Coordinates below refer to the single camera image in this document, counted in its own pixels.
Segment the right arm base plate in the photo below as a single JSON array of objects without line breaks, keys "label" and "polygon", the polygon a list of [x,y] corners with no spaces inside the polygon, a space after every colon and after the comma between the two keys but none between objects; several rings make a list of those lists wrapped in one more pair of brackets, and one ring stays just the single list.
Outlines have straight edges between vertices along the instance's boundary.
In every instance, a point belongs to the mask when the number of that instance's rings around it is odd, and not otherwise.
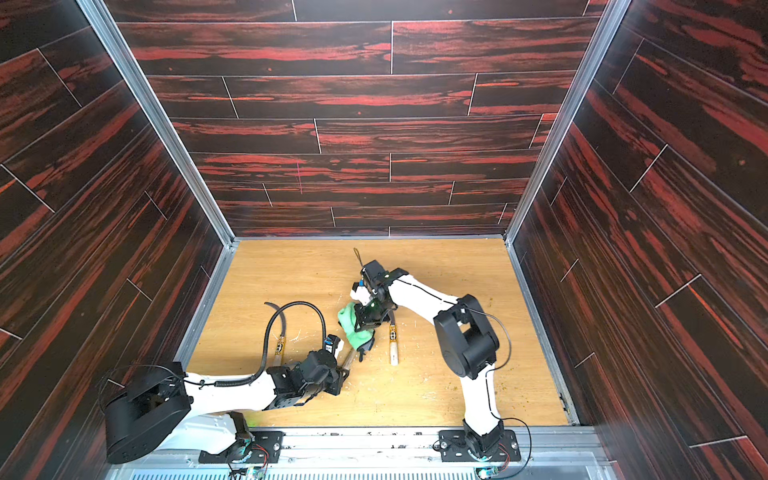
[{"label": "right arm base plate", "polygon": [[511,430],[485,436],[464,429],[440,430],[432,448],[442,462],[519,462],[522,458],[516,434]]}]

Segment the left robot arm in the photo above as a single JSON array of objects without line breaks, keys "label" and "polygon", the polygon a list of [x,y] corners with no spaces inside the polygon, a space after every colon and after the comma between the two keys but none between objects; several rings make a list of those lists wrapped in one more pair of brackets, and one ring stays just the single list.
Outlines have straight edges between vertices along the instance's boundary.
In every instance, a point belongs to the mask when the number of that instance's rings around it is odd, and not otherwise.
[{"label": "left robot arm", "polygon": [[326,349],[258,376],[203,376],[181,364],[152,365],[104,407],[106,458],[124,464],[156,450],[220,454],[250,439],[244,411],[302,406],[341,393],[349,370]]}]

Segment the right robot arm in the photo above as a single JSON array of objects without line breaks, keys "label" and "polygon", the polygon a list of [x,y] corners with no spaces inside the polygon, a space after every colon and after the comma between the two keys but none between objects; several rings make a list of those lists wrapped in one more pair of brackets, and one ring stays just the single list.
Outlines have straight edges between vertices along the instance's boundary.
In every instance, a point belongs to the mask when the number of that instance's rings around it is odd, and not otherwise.
[{"label": "right robot arm", "polygon": [[490,391],[500,342],[478,300],[472,295],[441,293],[407,271],[387,271],[377,261],[362,266],[361,279],[351,287],[350,297],[353,302],[338,318],[357,350],[369,347],[374,330],[390,323],[400,307],[433,325],[443,360],[461,380],[465,444],[477,459],[494,455],[505,433]]}]

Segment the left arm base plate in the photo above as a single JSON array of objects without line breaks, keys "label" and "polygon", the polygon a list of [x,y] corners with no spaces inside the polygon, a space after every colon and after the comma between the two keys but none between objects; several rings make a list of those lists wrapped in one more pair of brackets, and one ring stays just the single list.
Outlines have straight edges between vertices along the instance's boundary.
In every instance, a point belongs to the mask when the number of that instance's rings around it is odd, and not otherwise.
[{"label": "left arm base plate", "polygon": [[279,461],[285,433],[280,430],[251,430],[251,438],[236,440],[218,454],[201,451],[201,464],[271,465]]}]

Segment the green and black rag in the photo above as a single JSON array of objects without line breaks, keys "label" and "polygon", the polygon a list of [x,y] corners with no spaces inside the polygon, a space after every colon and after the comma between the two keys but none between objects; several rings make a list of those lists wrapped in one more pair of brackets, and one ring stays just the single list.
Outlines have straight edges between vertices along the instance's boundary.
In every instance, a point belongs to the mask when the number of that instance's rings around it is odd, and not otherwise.
[{"label": "green and black rag", "polygon": [[356,329],[357,316],[356,303],[350,302],[338,312],[338,322],[347,338],[351,348],[358,354],[359,361],[362,362],[365,355],[372,349],[375,343],[374,332],[371,330]]}]

